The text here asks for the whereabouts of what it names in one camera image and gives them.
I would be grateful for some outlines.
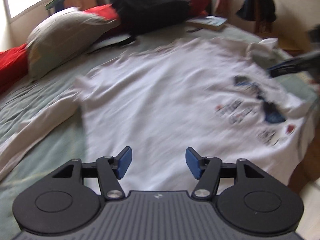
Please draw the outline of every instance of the beige wall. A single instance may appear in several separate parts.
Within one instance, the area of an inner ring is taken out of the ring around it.
[[[320,24],[320,0],[274,0],[278,19],[274,22],[274,30],[293,39],[303,50],[310,49],[306,31]],[[230,23],[244,30],[253,31],[253,22],[241,20],[235,15],[244,0],[233,0]]]
[[[10,26],[4,9],[3,0],[0,0],[0,51],[14,47]]]
[[[48,3],[49,1],[39,4],[36,8],[33,8],[11,23],[15,46],[26,43],[32,30],[48,17],[48,13],[44,8]]]

